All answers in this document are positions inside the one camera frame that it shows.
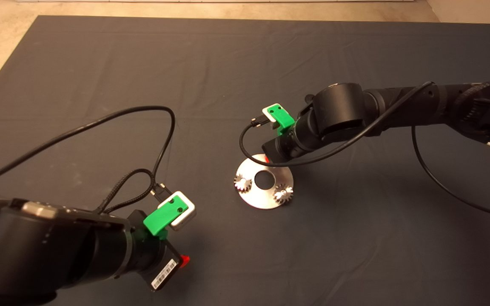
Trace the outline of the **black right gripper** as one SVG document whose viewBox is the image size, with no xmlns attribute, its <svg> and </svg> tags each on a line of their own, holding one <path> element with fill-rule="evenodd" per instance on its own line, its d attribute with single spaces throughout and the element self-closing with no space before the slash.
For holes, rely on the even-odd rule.
<svg viewBox="0 0 490 306">
<path fill-rule="evenodd" d="M 261 145 L 261 149 L 265 154 L 263 161 L 265 163 L 286 163 L 307 155 L 311 152 L 308 147 L 310 139 L 310 128 L 295 125 L 280 136 Z"/>
</svg>

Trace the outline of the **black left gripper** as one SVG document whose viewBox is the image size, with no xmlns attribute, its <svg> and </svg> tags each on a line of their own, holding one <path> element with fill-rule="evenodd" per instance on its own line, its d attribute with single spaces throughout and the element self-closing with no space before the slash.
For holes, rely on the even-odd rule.
<svg viewBox="0 0 490 306">
<path fill-rule="evenodd" d="M 134 210 L 128 216 L 132 247 L 127 273 L 138 274 L 148 288 L 156 292 L 167 285 L 179 268 L 190 262 L 190 257 L 180 255 L 169 240 L 152 235 L 143 223 L 146 217 L 141 210 Z"/>
</svg>

